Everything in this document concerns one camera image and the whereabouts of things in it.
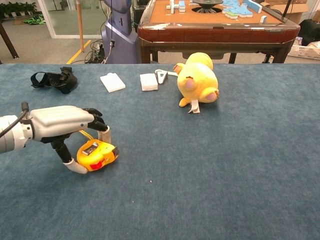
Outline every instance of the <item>black strap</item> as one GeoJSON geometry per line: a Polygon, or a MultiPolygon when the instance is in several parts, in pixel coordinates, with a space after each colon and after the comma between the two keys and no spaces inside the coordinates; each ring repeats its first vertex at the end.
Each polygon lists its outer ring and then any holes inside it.
{"type": "Polygon", "coordinates": [[[61,73],[39,71],[31,76],[32,87],[43,88],[44,86],[52,86],[59,89],[63,94],[71,92],[72,88],[77,84],[78,80],[72,73],[71,67],[61,67],[61,73]],[[39,82],[36,78],[37,74],[44,74],[39,82]]]}

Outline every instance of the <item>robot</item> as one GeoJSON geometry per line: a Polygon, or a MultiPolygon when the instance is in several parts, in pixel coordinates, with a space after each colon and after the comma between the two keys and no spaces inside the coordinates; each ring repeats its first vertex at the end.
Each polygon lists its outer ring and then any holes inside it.
{"type": "Polygon", "coordinates": [[[102,41],[105,64],[140,64],[138,34],[132,31],[131,0],[103,0],[111,8],[111,17],[105,22],[102,41]]]}
{"type": "Polygon", "coordinates": [[[72,133],[89,128],[98,132],[98,139],[111,141],[110,127],[102,119],[102,113],[94,108],[79,108],[71,105],[34,109],[29,112],[23,102],[19,117],[0,117],[0,154],[25,147],[28,140],[51,143],[51,146],[71,171],[86,174],[87,168],[71,156],[65,139],[72,133]]]}

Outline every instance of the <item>wooden pole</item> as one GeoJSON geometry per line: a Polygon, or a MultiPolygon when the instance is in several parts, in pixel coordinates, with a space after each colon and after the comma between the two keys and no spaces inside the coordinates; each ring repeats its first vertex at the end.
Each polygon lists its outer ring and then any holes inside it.
{"type": "Polygon", "coordinates": [[[76,0],[76,13],[78,16],[78,28],[79,28],[79,35],[80,35],[81,52],[84,52],[85,51],[84,32],[83,32],[83,28],[82,28],[82,14],[81,14],[80,0],[76,0]]]}

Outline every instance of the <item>floor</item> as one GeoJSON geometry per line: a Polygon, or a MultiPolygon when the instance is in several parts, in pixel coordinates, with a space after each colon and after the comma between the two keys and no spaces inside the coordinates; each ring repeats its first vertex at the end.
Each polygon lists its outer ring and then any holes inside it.
{"type": "MultiPolygon", "coordinates": [[[[17,21],[6,20],[3,23],[19,58],[13,59],[3,39],[0,37],[0,60],[2,63],[23,64],[66,64],[80,49],[79,39],[52,39],[46,25],[17,24],[17,21]]],[[[75,64],[82,64],[85,56],[90,52],[86,47],[84,53],[74,59],[75,64]]],[[[227,64],[230,54],[222,59],[214,59],[215,64],[227,64]]],[[[236,64],[260,64],[265,58],[262,53],[240,53],[235,60],[236,64]]],[[[161,64],[184,63],[186,60],[181,53],[159,52],[158,62],[161,64]]],[[[320,64],[320,60],[288,56],[286,64],[320,64]]]]}

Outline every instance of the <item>yellow plush toy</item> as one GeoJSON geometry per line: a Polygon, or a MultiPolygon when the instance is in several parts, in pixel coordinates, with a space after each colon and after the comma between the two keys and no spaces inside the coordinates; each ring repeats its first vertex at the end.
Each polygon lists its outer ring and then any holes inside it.
{"type": "Polygon", "coordinates": [[[180,107],[187,104],[212,103],[217,100],[218,80],[213,69],[211,58],[202,52],[193,53],[185,64],[178,63],[174,66],[173,70],[178,74],[177,85],[183,95],[180,107]]]}

